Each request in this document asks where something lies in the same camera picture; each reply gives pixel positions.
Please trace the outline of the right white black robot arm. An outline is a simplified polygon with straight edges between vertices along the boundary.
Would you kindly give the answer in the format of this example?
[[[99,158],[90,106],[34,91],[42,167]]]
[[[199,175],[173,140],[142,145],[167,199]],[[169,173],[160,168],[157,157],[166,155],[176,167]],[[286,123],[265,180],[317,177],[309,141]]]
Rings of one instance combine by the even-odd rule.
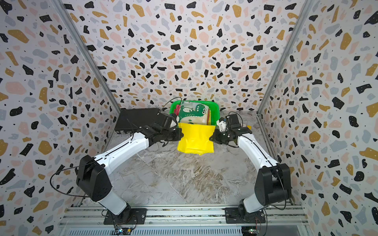
[[[217,121],[210,141],[219,145],[235,143],[251,160],[258,176],[254,194],[240,201],[238,216],[242,221],[250,221],[263,213],[263,209],[291,198],[290,169],[280,164],[257,142],[253,132],[243,126],[238,114],[230,114]]]

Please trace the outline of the pink raincoat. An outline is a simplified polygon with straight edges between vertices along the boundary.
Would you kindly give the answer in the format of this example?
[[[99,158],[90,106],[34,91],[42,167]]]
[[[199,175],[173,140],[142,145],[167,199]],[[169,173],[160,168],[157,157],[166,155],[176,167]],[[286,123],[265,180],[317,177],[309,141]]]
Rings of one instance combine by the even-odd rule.
[[[175,110],[174,110],[174,114],[178,116],[178,115],[179,115],[179,112],[180,112],[180,107],[177,106],[177,107],[175,108]]]

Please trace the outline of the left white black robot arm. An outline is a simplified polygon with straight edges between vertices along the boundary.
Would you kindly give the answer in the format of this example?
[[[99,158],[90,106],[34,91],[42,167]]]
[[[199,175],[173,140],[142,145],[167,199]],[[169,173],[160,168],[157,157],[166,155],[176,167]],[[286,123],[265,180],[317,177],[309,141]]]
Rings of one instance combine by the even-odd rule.
[[[112,215],[127,217],[130,206],[115,192],[109,176],[138,152],[156,143],[180,141],[183,136],[177,116],[159,112],[152,124],[139,127],[131,137],[114,148],[95,157],[86,155],[81,158],[75,167],[78,169],[76,184],[85,196],[105,207]]]

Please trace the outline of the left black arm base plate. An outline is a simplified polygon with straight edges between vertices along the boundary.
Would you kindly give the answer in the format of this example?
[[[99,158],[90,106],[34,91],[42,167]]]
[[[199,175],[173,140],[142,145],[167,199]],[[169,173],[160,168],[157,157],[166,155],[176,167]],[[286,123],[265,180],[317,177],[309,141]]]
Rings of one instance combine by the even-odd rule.
[[[104,225],[143,225],[147,216],[146,208],[125,209],[120,215],[107,211]]]

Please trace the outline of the plain yellow raincoat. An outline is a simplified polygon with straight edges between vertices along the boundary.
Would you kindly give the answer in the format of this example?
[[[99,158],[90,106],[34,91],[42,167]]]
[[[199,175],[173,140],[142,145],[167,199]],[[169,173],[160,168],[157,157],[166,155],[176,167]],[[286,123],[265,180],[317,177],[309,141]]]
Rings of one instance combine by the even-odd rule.
[[[179,123],[179,127],[184,136],[178,143],[178,151],[198,155],[214,153],[214,143],[210,137],[214,134],[215,126]]]

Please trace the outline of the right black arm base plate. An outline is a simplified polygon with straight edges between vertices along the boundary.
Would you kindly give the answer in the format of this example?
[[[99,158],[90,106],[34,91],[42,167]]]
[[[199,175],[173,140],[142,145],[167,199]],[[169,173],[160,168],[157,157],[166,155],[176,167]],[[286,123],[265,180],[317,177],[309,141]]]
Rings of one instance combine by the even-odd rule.
[[[266,223],[265,213],[262,210],[248,213],[238,207],[227,207],[224,209],[224,213],[227,224]]]

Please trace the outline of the white green dinosaur raincoat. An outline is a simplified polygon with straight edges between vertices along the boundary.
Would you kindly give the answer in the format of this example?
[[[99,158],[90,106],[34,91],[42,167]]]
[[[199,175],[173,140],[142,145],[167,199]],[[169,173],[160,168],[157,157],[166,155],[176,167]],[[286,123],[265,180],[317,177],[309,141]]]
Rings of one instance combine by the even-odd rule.
[[[209,106],[199,102],[182,102],[179,105],[178,123],[210,125],[211,111]]]

